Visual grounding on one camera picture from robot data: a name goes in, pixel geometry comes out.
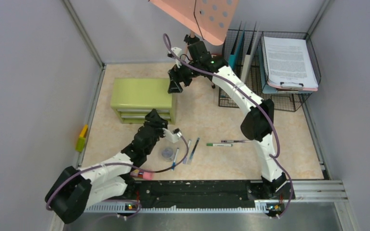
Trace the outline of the green metal drawer box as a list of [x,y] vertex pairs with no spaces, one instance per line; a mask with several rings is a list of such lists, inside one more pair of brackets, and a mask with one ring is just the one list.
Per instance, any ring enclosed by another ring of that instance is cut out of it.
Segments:
[[175,124],[177,99],[168,93],[169,84],[166,78],[116,78],[110,107],[123,124],[142,124],[152,109]]

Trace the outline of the teal file folder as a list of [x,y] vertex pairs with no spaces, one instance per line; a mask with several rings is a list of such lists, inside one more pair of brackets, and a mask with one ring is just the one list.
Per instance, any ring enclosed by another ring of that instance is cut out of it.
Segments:
[[232,50],[228,58],[228,64],[233,70],[235,70],[236,68],[236,65],[238,63],[239,53],[240,53],[240,50],[242,49],[242,45],[244,44],[243,40],[244,40],[245,28],[242,29],[241,26],[242,26],[242,22],[240,22],[239,24],[238,33],[236,35],[235,42],[232,46]]

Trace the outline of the grey white file folder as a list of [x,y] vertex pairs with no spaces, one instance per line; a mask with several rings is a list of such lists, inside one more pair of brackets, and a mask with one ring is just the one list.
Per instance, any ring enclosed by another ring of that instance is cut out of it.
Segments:
[[253,60],[253,57],[254,57],[254,52],[255,52],[255,43],[256,43],[256,40],[258,39],[259,27],[260,27],[260,22],[256,21],[255,24],[254,24],[254,28],[252,30],[251,38],[250,38],[249,43],[248,43],[248,48],[247,48],[246,52],[243,53],[244,54],[244,60],[243,60],[242,71],[241,71],[241,75],[240,75],[240,80],[243,83],[246,83],[246,80],[247,80],[248,75],[249,75],[250,67],[251,67],[252,60]]

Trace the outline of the light blue clipboard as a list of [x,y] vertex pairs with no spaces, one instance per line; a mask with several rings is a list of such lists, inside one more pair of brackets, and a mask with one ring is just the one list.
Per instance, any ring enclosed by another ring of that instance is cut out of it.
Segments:
[[261,80],[261,90],[263,94],[311,94],[312,91],[305,90],[286,90],[286,89],[277,89],[271,87],[267,84],[265,79],[265,67],[264,67],[264,56],[261,45],[257,47],[257,54],[259,58],[259,68],[260,68],[260,80]]

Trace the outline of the black wire mesh file rack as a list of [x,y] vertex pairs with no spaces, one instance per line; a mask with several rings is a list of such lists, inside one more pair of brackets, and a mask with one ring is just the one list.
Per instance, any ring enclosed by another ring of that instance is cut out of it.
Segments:
[[[229,32],[223,51],[254,93],[275,109],[295,112],[316,92],[321,73],[310,35],[305,32]],[[240,53],[233,58],[236,41]]]

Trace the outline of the pink clipboard with papers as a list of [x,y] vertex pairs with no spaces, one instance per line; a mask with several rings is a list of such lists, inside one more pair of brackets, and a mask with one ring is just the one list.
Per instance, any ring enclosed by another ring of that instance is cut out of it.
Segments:
[[262,51],[269,86],[286,90],[318,90],[306,40],[264,36]]

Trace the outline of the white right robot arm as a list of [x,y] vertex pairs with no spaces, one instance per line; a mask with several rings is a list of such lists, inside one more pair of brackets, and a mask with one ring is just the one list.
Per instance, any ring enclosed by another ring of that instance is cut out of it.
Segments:
[[214,85],[237,104],[243,112],[244,119],[240,130],[246,139],[253,142],[261,163],[261,177],[264,194],[277,198],[287,183],[286,174],[277,164],[280,143],[274,127],[274,102],[264,100],[250,90],[235,74],[232,67],[221,56],[212,56],[203,41],[197,41],[188,47],[191,61],[180,59],[182,50],[171,47],[169,41],[168,57],[175,59],[175,65],[168,71],[170,85],[168,93],[181,93],[192,79],[198,76],[208,78]]

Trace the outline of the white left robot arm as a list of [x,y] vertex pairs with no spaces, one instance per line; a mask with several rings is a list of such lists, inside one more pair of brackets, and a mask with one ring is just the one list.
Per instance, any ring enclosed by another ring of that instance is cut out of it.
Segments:
[[168,121],[152,109],[119,152],[88,167],[65,167],[44,198],[46,209],[70,224],[96,203],[110,197],[133,197],[135,186],[130,173],[156,173],[142,168],[142,164],[161,139],[176,143],[183,140],[183,135],[178,128],[169,130]]

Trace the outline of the clear jar of paperclips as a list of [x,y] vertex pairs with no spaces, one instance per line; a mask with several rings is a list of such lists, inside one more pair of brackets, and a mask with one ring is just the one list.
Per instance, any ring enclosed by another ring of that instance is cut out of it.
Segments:
[[164,161],[172,162],[175,157],[175,152],[172,147],[166,147],[161,151],[161,156]]

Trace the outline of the teal gel pen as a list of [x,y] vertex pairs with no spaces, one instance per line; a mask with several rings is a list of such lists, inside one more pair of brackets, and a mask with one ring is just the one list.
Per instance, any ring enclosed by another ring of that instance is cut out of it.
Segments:
[[194,145],[194,147],[193,147],[193,149],[192,149],[192,152],[191,152],[191,154],[190,154],[190,156],[189,156],[189,158],[188,158],[188,160],[187,160],[187,164],[188,164],[188,165],[190,165],[190,164],[192,163],[193,156],[194,156],[194,153],[195,153],[195,151],[196,151],[196,149],[197,149],[197,146],[198,146],[199,141],[200,141],[200,137],[198,137],[198,138],[197,138],[197,140],[196,140],[196,142],[195,142],[195,145]]

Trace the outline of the pink capped tube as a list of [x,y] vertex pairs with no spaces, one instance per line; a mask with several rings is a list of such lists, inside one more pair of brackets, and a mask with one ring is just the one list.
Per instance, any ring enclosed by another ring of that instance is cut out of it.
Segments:
[[136,169],[130,173],[130,176],[134,178],[138,178],[138,179],[143,179],[143,180],[152,180],[154,173],[145,172],[145,171]]

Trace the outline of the dark purple pen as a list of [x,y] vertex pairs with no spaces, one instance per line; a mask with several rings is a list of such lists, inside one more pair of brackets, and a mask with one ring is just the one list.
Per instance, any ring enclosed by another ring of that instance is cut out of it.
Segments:
[[250,140],[222,140],[221,143],[249,143]]

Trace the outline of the pink perforated board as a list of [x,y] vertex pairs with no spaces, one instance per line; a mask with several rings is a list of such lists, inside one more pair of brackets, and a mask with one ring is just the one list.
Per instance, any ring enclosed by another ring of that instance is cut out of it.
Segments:
[[222,45],[238,0],[152,0],[152,4],[214,46]]

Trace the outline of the green white marker pen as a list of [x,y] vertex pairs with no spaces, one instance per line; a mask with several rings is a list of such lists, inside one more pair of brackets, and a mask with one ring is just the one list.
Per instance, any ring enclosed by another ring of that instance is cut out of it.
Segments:
[[208,147],[232,147],[232,143],[206,143]]

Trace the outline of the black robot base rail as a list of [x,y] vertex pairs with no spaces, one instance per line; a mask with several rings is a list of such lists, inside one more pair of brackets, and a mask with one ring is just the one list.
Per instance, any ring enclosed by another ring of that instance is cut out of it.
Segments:
[[288,201],[290,196],[288,183],[270,192],[261,180],[138,180],[109,201],[138,201],[143,208],[227,209],[254,208],[259,200]]

